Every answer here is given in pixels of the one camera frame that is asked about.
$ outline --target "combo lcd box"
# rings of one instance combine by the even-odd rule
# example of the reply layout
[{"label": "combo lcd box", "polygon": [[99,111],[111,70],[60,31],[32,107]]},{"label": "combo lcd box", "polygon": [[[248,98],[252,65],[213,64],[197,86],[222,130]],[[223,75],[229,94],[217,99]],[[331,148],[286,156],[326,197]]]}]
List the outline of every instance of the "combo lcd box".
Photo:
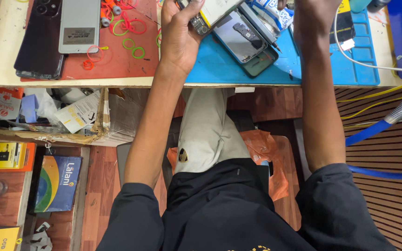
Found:
[{"label": "combo lcd box", "polygon": [[43,157],[34,212],[72,208],[81,161],[81,157]]}]

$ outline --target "wooden desk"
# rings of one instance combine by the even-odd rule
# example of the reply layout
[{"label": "wooden desk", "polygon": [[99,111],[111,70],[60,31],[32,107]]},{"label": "wooden desk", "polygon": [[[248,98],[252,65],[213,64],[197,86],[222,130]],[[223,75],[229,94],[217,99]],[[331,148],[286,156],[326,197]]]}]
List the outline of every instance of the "wooden desk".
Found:
[{"label": "wooden desk", "polygon": [[[54,80],[20,82],[15,75],[13,64],[21,46],[25,33],[25,19],[28,3],[15,0],[0,0],[0,86],[12,87],[137,87],[149,88],[153,77],[117,78],[117,79],[83,79],[83,80]],[[389,42],[389,26],[370,19],[375,57],[380,66],[392,66],[392,43]],[[398,86],[402,79],[395,78],[390,71],[380,70],[381,86]],[[186,83],[187,87],[237,87],[237,86],[266,86],[275,87],[277,84],[218,84],[218,83]]]}]

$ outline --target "logo patch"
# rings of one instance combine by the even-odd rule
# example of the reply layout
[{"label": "logo patch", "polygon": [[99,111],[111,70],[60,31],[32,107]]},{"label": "logo patch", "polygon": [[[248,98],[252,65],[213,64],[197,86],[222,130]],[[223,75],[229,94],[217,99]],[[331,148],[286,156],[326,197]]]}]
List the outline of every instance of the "logo patch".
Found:
[{"label": "logo patch", "polygon": [[178,161],[181,163],[186,163],[188,161],[188,155],[184,148],[181,148],[181,151],[179,151]]}]

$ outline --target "red mat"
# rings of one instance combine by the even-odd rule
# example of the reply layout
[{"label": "red mat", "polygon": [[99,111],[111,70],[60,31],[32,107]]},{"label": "red mat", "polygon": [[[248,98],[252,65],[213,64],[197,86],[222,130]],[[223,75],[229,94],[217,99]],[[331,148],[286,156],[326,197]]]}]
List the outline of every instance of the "red mat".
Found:
[{"label": "red mat", "polygon": [[[127,77],[150,77],[154,76],[154,72],[159,62],[158,46],[156,45],[157,36],[157,18],[156,0],[137,0],[135,9],[126,10],[126,14],[130,20],[143,20],[147,26],[147,31],[143,34],[135,34],[131,31],[122,36],[115,36],[109,31],[109,27],[102,28],[99,36],[99,47],[107,46],[109,49],[104,50],[103,60],[94,63],[92,70],[83,68],[83,61],[87,60],[86,53],[69,54],[64,62],[63,75],[61,80],[67,79],[105,79],[105,78],[127,78]],[[26,24],[29,22],[30,10],[32,9],[34,0],[29,1],[29,10],[27,13]],[[119,23],[115,32],[122,34],[125,31],[120,28]],[[141,22],[132,22],[132,26],[136,31],[143,31],[144,27]],[[142,47],[145,55],[142,59],[135,59],[132,50],[125,49],[122,41],[125,38],[134,41],[134,47]],[[125,45],[131,47],[131,41],[126,41]],[[141,50],[135,51],[135,56],[140,56]],[[100,59],[101,52],[89,54],[94,60]],[[38,81],[37,79],[21,78],[22,82]]]}]

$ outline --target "phone camera module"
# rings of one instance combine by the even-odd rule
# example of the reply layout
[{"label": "phone camera module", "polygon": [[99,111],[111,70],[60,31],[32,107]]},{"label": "phone camera module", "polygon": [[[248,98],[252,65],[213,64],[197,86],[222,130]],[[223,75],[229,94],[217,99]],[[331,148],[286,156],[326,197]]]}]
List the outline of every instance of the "phone camera module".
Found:
[{"label": "phone camera module", "polygon": [[46,13],[46,11],[47,11],[46,5],[39,5],[37,7],[37,13],[40,14],[40,15]]}]

